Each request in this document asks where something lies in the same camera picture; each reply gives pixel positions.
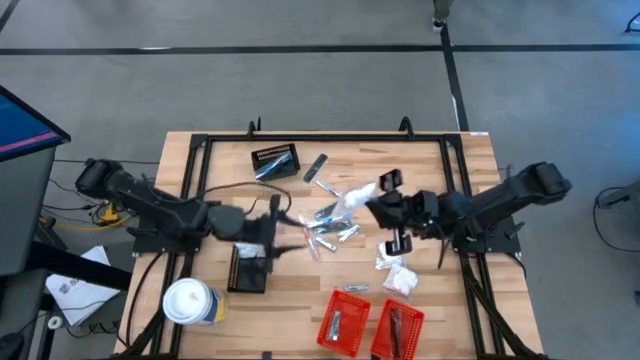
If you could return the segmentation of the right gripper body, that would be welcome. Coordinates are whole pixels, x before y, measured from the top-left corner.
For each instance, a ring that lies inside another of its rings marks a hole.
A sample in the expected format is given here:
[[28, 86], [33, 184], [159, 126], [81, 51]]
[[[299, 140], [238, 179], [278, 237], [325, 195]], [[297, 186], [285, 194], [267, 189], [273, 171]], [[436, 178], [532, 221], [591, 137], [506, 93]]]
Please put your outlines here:
[[406, 234], [407, 229], [414, 237], [420, 239], [441, 238], [441, 227], [436, 222], [439, 215], [436, 194], [420, 190], [412, 196], [404, 196], [397, 190], [402, 184], [403, 178], [399, 169], [391, 170], [379, 177], [382, 195], [396, 195], [396, 206], [391, 209], [398, 212], [398, 226], [385, 228], [390, 229], [393, 235], [393, 239], [386, 242], [388, 255], [404, 255], [412, 251], [411, 237]]

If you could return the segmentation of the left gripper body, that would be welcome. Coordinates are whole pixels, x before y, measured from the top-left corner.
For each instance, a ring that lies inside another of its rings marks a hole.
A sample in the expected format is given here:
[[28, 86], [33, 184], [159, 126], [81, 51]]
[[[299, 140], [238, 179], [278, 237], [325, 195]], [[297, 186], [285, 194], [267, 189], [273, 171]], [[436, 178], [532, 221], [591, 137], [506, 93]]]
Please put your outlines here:
[[275, 235], [278, 223], [280, 195], [272, 195], [269, 201], [269, 213], [260, 218], [250, 220], [250, 243], [261, 244], [265, 250], [265, 272], [273, 271], [275, 259]]

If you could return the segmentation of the cotton balls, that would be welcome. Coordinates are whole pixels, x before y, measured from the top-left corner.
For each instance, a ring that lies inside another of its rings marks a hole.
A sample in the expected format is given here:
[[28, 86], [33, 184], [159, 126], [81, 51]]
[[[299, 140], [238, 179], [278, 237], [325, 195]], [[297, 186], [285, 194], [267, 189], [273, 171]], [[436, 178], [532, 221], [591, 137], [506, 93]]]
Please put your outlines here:
[[346, 192], [337, 200], [332, 215], [340, 217], [351, 214], [357, 208], [364, 206], [369, 200], [376, 198], [378, 190], [378, 183], [372, 182]]
[[403, 266], [405, 264], [404, 258], [399, 256], [392, 256], [386, 253], [386, 243], [382, 242], [378, 244], [378, 253], [375, 260], [376, 270], [390, 269], [394, 265]]
[[418, 283], [418, 276], [404, 266], [393, 264], [383, 287], [403, 296], [409, 296]]
[[234, 249], [240, 259], [265, 258], [265, 247], [261, 244], [236, 243]]

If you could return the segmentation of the black slotted plastic basket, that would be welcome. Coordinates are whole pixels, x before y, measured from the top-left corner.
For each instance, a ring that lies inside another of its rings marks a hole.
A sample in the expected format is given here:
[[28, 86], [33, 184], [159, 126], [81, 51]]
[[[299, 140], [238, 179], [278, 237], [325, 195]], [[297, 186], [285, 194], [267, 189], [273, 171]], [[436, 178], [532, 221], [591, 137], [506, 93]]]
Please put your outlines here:
[[267, 276], [272, 268], [272, 259], [266, 257], [242, 258], [238, 246], [235, 245], [231, 253], [227, 291], [264, 294]]
[[297, 151], [295, 145], [293, 143], [279, 145], [275, 147], [270, 147], [266, 149], [256, 150], [251, 153], [251, 160], [253, 169], [256, 171], [270, 162], [271, 160], [276, 159], [277, 157], [283, 155], [284, 153], [290, 153], [292, 155], [292, 160], [287, 164], [283, 165], [278, 169], [276, 173], [267, 177], [265, 180], [258, 180], [262, 182], [276, 180], [284, 177], [295, 176], [300, 170], [300, 163], [297, 155]]

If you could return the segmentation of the red slotted plastic basket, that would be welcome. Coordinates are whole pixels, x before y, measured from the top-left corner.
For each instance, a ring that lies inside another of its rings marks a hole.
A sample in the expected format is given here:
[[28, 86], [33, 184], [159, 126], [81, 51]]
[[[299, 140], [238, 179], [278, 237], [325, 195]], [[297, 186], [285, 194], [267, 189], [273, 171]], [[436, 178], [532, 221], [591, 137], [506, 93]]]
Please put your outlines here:
[[[334, 290], [321, 323], [316, 343], [341, 355], [355, 358], [360, 349], [371, 304], [359, 297]], [[329, 342], [327, 333], [335, 311], [341, 312], [340, 335], [337, 342]]]
[[387, 299], [376, 328], [371, 345], [371, 355], [380, 360], [394, 360], [390, 349], [390, 317], [391, 308], [397, 308], [402, 314], [402, 358], [413, 360], [420, 338], [424, 314], [407, 304]]

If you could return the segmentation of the disinfecting wipes canister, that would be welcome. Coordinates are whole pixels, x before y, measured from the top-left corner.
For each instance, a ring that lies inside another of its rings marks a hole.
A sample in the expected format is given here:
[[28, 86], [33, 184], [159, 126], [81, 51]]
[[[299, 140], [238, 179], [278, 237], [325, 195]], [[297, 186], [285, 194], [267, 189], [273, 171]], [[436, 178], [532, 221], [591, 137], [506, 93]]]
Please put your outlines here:
[[182, 326], [209, 326], [228, 314], [226, 294], [201, 280], [182, 278], [172, 283], [162, 299], [167, 319]]

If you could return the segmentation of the black stand beam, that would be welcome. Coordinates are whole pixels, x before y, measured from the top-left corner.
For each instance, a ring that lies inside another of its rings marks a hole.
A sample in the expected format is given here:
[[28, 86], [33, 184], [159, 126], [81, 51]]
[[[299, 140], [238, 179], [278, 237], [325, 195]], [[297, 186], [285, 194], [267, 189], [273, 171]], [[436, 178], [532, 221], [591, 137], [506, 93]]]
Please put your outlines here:
[[49, 273], [121, 291], [129, 289], [132, 277], [130, 272], [40, 242], [32, 243], [24, 270], [46, 270]]

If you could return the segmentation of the white paper sheet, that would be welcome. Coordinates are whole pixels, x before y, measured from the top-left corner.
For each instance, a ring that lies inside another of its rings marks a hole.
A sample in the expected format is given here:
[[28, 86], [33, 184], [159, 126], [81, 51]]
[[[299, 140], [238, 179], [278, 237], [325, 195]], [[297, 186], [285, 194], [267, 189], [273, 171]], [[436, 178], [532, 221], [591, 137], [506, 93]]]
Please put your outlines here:
[[[102, 246], [78, 256], [111, 266]], [[121, 292], [53, 273], [46, 278], [45, 285], [69, 325], [80, 324]]]

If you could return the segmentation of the person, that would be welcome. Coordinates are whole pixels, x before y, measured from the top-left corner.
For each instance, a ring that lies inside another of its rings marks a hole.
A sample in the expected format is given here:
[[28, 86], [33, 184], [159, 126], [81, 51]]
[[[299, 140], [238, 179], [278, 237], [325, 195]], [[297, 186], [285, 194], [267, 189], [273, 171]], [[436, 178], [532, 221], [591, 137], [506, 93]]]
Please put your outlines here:
[[455, 0], [433, 0], [432, 28], [436, 33], [440, 33], [446, 25]]

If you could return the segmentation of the grey stand foot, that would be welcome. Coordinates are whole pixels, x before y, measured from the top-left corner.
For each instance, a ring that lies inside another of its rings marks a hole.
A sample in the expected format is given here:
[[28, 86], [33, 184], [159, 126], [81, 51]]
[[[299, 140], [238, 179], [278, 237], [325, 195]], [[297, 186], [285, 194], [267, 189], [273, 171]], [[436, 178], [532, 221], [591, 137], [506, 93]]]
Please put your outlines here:
[[629, 202], [635, 210], [640, 212], [640, 181], [623, 187], [611, 188], [611, 193], [608, 193], [608, 189], [604, 189], [596, 200], [597, 206], [600, 208], [610, 208], [622, 202]]

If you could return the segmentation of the computer monitor blue screen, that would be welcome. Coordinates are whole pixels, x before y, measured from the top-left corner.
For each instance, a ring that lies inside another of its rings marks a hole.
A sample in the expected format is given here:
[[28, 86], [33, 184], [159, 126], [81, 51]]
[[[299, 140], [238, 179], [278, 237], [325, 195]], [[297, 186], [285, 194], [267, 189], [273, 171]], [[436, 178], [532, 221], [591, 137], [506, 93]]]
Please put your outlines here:
[[71, 136], [0, 85], [0, 277], [26, 267], [55, 149]]

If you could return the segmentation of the black round object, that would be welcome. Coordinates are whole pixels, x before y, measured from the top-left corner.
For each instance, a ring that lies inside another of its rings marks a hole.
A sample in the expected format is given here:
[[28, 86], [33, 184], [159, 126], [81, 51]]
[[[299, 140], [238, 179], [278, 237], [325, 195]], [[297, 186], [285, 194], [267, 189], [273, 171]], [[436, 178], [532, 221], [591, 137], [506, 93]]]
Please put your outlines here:
[[9, 333], [0, 337], [0, 360], [19, 360], [24, 348], [24, 336]]

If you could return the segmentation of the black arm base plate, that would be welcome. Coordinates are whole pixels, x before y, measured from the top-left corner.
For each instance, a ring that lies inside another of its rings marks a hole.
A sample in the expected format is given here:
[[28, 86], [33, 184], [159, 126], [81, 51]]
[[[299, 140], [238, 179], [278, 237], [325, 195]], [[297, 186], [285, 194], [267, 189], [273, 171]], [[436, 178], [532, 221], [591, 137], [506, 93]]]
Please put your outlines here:
[[509, 253], [521, 251], [518, 232], [523, 222], [515, 223], [512, 216], [490, 225], [478, 235], [471, 236], [468, 231], [453, 235], [452, 247], [468, 253]]
[[205, 215], [187, 220], [173, 215], [142, 216], [127, 232], [134, 236], [134, 253], [195, 253], [208, 227]]

